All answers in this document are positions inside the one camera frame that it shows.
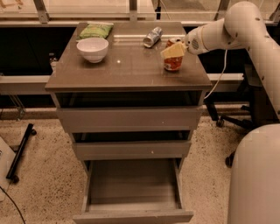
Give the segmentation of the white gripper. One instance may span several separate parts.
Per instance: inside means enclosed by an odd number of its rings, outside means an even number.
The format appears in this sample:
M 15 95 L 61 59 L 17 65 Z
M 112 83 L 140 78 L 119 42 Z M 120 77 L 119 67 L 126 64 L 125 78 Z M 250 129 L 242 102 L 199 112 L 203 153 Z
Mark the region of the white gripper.
M 199 55 L 202 53 L 207 53 L 208 50 L 203 43 L 202 38 L 203 27 L 197 27 L 189 31 L 185 35 L 185 44 L 182 42 L 177 42 L 167 48 L 165 48 L 160 54 L 163 59 L 182 57 L 185 55 L 186 46 L 187 50 L 191 54 Z

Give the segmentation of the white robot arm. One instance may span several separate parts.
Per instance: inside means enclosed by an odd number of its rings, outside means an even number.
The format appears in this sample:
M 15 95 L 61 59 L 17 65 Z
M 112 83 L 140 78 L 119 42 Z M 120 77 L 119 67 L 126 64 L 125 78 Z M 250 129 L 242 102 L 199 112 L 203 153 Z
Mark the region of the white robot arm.
M 247 51 L 245 67 L 255 97 L 250 104 L 267 120 L 239 143 L 232 163 L 227 224 L 280 224 L 280 46 L 269 35 L 258 7 L 232 5 L 223 19 L 202 25 L 161 52 L 163 59 L 216 49 Z

